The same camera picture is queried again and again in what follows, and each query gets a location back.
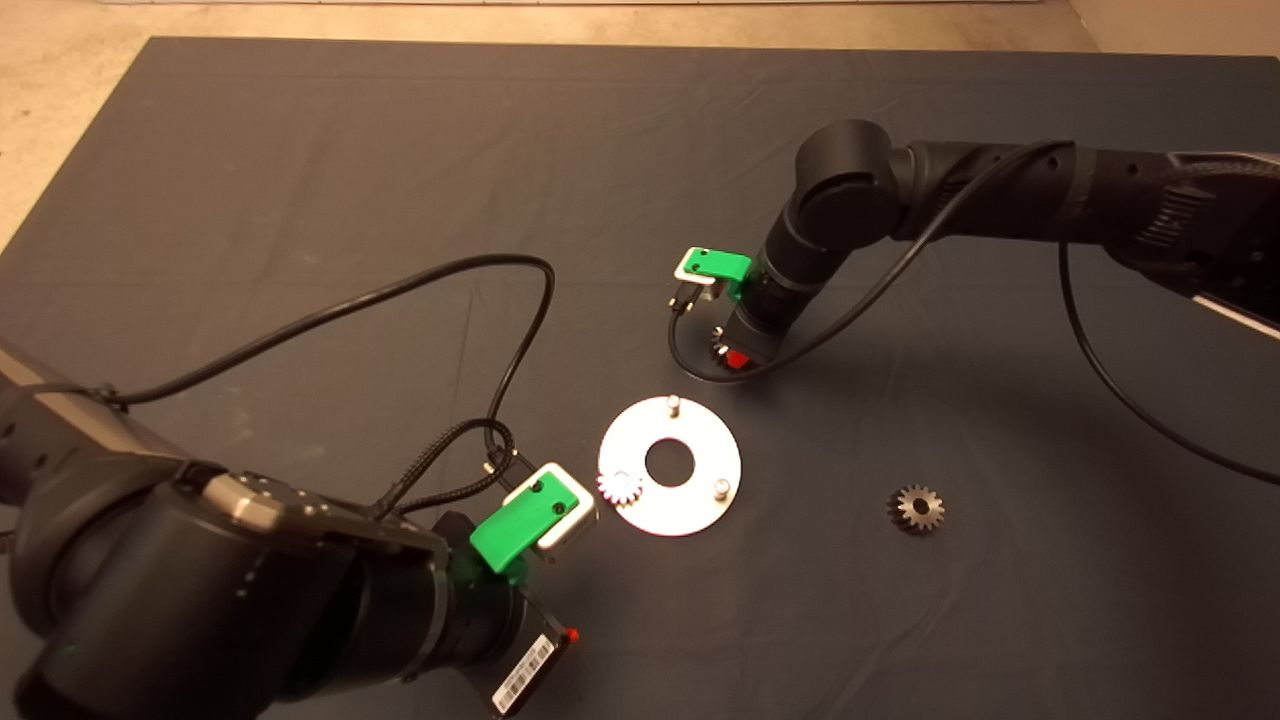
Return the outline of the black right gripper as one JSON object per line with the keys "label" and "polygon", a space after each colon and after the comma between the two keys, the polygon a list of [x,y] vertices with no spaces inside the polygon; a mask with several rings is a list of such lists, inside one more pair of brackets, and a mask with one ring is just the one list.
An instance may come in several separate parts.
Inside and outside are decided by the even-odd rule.
{"label": "black right gripper", "polygon": [[730,374],[753,369],[753,363],[772,363],[780,356],[785,337],[801,313],[801,292],[791,287],[764,258],[754,258],[740,297],[724,322],[722,368]]}

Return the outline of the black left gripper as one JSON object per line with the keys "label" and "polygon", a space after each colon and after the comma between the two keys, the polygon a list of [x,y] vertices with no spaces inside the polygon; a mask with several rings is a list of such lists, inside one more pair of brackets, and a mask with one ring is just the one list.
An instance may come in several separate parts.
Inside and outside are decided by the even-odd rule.
{"label": "black left gripper", "polygon": [[451,551],[440,666],[458,671],[494,719],[512,719],[580,642],[580,632],[561,624],[526,585],[493,571],[470,541],[475,529],[462,512],[440,515]]}

